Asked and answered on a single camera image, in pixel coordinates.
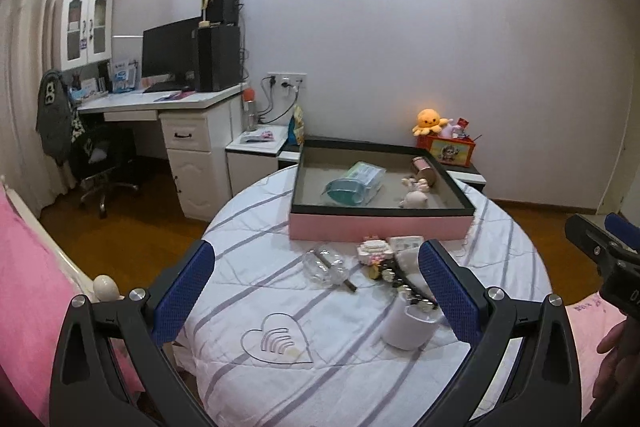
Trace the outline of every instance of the computer tower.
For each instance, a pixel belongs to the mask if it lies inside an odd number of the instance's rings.
[[[197,91],[220,91],[239,84],[240,28],[206,26],[192,33]]]
[[[204,10],[205,19],[211,24],[238,26],[240,0],[209,0]]]

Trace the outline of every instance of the pink box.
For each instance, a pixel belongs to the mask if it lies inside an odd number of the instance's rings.
[[[436,171],[427,208],[399,208],[407,193],[402,178],[414,176],[412,160],[423,156]],[[380,191],[364,206],[338,206],[322,195],[324,186],[364,161],[386,169]],[[305,241],[359,243],[364,237],[421,235],[462,239],[475,208],[445,169],[424,149],[333,139],[308,139],[291,199],[289,237]]]

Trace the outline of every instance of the orange octopus plush toy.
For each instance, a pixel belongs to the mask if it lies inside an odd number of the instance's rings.
[[[440,118],[440,115],[433,109],[425,109],[418,113],[418,125],[413,129],[414,136],[425,136],[429,133],[437,134],[442,130],[442,126],[449,123],[446,118]]]

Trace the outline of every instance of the jacket hanging on chair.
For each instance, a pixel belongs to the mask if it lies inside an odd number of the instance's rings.
[[[71,144],[84,133],[78,111],[72,107],[58,70],[47,71],[40,81],[36,131],[42,140],[42,150],[59,166],[68,159]]]

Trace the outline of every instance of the heart pattern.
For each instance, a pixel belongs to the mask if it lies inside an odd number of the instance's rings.
[[[252,359],[261,362],[313,362],[305,333],[293,317],[284,313],[267,315],[259,330],[244,332],[240,344]]]

